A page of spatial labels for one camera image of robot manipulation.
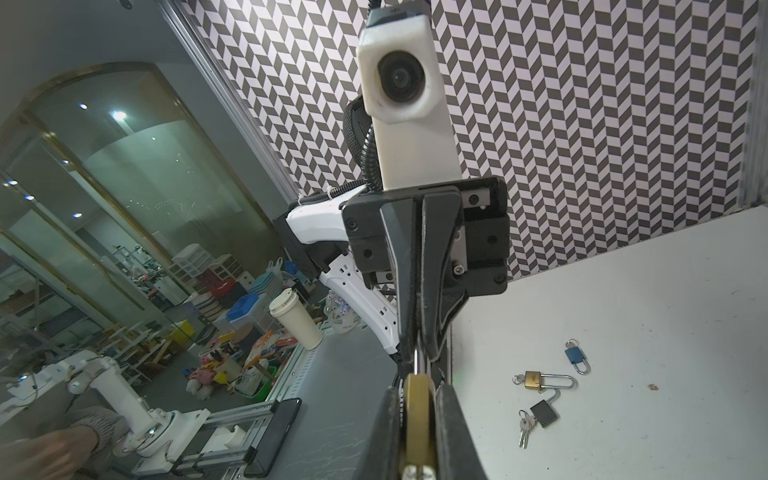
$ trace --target person's hand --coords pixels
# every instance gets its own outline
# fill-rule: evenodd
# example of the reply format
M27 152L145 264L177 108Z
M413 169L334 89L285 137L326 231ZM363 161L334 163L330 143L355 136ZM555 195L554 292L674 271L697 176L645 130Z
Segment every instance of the person's hand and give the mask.
M0 447L0 480L59 480L85 465L98 443L87 426Z

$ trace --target gray table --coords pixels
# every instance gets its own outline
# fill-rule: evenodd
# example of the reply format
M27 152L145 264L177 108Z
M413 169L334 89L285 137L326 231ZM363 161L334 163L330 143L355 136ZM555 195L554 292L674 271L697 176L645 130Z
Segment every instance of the gray table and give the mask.
M352 478L395 363L373 332L326 336L299 390L303 404L269 480Z

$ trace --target white tabletop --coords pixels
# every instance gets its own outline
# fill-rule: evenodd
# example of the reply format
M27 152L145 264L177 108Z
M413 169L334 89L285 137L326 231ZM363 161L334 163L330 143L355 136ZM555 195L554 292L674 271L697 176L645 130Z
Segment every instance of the white tabletop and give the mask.
M470 299L453 382L488 478L768 478L767 287L758 207ZM578 387L523 450L518 410L545 397L512 384L526 370Z

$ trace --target gray knit sleeve cuff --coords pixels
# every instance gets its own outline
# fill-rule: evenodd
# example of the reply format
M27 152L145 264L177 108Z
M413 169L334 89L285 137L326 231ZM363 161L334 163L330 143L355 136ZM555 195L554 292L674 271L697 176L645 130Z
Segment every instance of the gray knit sleeve cuff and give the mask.
M96 433L98 442L96 443L96 446L91 453L92 455L94 453L99 453L104 449L104 447L109 445L110 441L112 440L112 433L114 432L112 424L109 422L109 420L104 417L100 417L99 415L85 416L70 425L70 428L76 426L86 426Z

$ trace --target black and white chevron pattern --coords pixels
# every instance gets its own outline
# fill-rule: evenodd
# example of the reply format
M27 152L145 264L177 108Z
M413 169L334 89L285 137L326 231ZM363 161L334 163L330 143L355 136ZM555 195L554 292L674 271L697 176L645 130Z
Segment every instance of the black and white chevron pattern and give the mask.
M178 0L309 193L343 143L367 0ZM465 176L508 183L513 278L735 211L756 0L433 0Z

